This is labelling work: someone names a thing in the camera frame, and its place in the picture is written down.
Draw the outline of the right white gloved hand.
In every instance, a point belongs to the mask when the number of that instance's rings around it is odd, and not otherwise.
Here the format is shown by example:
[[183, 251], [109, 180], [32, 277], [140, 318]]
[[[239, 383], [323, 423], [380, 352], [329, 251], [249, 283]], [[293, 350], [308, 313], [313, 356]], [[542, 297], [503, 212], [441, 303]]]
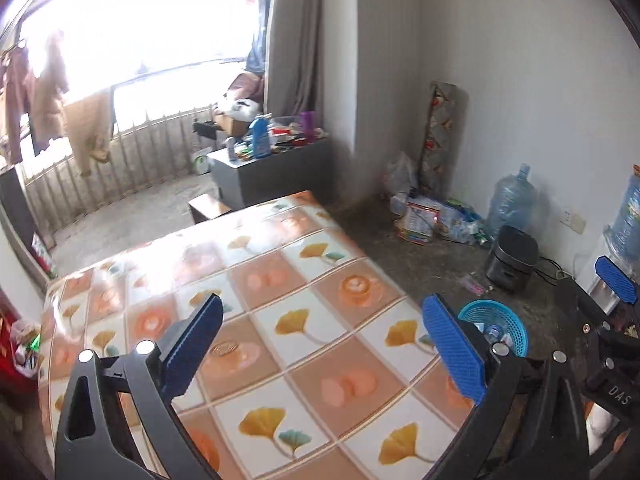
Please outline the right white gloved hand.
[[629, 429], [600, 405], [590, 402], [586, 417], [589, 455], [596, 462], [617, 454], [629, 436]]

